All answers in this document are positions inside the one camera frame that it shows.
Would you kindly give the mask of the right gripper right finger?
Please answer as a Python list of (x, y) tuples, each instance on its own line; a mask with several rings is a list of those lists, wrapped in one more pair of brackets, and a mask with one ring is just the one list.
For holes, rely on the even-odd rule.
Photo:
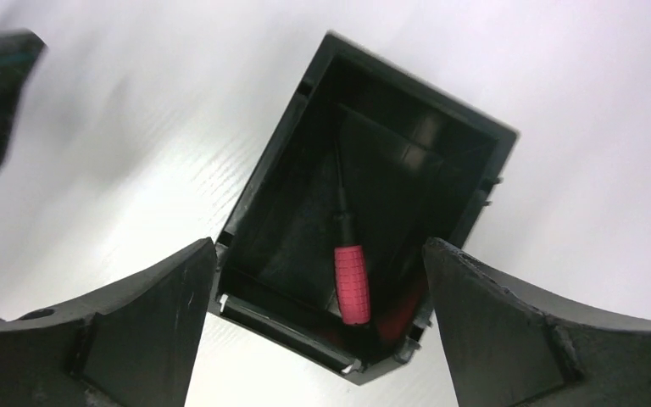
[(651, 406), (651, 320), (497, 270), (439, 238), (423, 248), (461, 406)]

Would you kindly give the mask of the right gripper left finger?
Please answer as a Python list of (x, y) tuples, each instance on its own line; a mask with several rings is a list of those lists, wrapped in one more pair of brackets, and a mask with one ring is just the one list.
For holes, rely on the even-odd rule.
[(215, 268), (204, 238), (90, 293), (0, 320), (0, 406), (182, 406)]

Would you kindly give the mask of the red handled screwdriver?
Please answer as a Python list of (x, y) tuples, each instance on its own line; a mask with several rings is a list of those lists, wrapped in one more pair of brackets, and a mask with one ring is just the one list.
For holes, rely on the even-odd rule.
[(340, 143), (334, 141), (337, 170), (337, 244), (334, 247), (334, 271), (338, 307), (342, 322), (348, 326), (370, 323), (370, 286), (363, 247), (355, 230), (355, 216), (349, 208), (344, 185)]

